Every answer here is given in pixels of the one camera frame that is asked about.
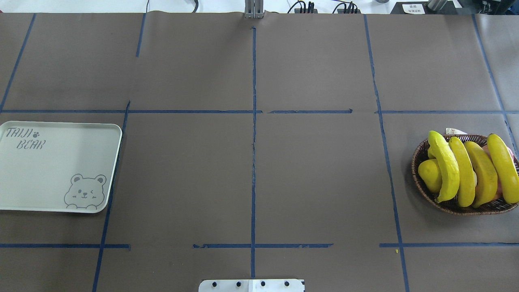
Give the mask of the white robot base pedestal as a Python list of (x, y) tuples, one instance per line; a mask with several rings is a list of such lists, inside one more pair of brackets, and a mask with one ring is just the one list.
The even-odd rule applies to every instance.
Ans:
[(208, 279), (199, 292), (305, 292), (302, 279)]

